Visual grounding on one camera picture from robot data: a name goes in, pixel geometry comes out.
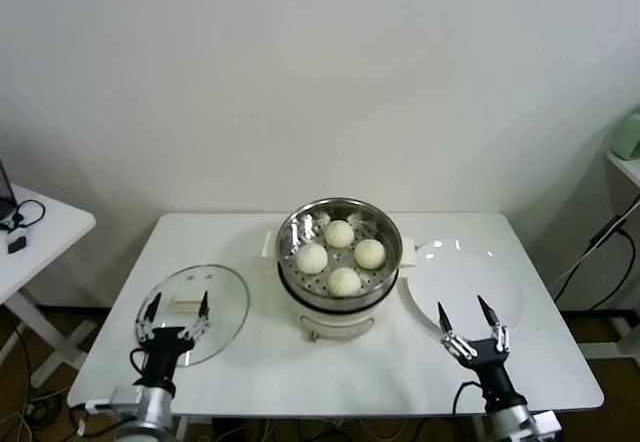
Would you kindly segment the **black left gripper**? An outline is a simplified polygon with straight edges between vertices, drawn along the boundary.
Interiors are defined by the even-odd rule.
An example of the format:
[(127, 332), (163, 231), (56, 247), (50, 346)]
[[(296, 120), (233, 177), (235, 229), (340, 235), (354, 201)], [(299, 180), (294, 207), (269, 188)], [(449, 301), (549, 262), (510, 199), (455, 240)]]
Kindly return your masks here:
[(195, 322), (188, 327), (164, 327), (153, 329), (154, 319), (161, 300), (161, 293), (147, 301), (136, 319), (135, 333), (142, 343), (146, 362), (142, 368), (142, 385), (145, 387), (173, 387), (173, 376), (179, 358), (192, 350), (210, 327), (208, 292), (201, 299)]

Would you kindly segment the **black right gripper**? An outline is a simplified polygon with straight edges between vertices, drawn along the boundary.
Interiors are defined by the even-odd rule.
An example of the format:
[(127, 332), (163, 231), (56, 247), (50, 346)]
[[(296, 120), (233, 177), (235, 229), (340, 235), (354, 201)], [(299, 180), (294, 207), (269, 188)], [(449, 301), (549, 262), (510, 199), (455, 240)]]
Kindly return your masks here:
[(524, 406), (526, 398), (519, 394), (504, 366), (510, 351), (510, 331), (498, 318), (494, 309), (480, 295), (477, 296), (483, 315), (492, 331), (493, 339), (471, 341), (458, 335), (441, 303), (438, 303), (438, 322), (441, 344), (459, 364), (473, 371), (481, 386), (486, 411), (501, 411)]

